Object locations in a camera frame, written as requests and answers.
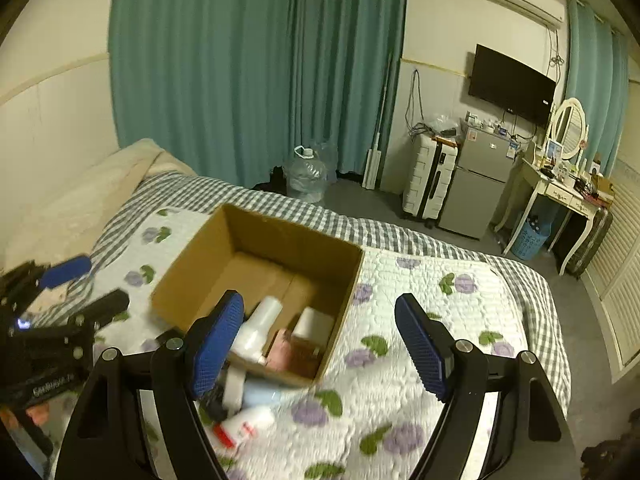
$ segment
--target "large plastic water bottle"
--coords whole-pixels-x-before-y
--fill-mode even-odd
[[[311,148],[298,146],[293,152],[286,168],[287,195],[312,204],[320,202],[327,186],[326,164]]]

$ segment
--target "black bag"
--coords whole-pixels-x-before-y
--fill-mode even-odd
[[[569,273],[576,278],[580,278],[582,273],[589,265],[593,255],[596,253],[602,239],[609,230],[611,222],[613,221],[613,215],[608,209],[601,207],[596,211],[596,216],[593,218],[593,227],[591,232],[587,235],[585,241],[574,255],[571,257],[566,265],[565,272]],[[562,266],[562,262],[566,258],[567,254],[577,242],[578,238],[584,231],[584,227],[587,225],[587,219],[578,214],[573,214],[567,222],[564,232],[560,236],[560,239],[556,242],[553,248],[553,252],[556,255],[556,264],[558,270]]]

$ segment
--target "refrigerator door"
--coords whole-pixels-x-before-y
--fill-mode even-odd
[[[458,165],[506,182],[514,160],[507,156],[509,140],[469,127]]]
[[[439,227],[482,238],[504,189],[504,183],[457,167]]]

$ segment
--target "white suitcase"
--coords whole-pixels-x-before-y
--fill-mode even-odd
[[[451,140],[414,137],[411,173],[402,196],[402,209],[420,219],[436,219],[449,190],[458,148]]]

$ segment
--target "refrigerator sticker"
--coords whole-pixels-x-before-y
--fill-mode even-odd
[[[515,160],[517,149],[518,149],[518,144],[516,142],[511,141],[509,143],[509,147],[507,148],[507,158],[512,158]]]

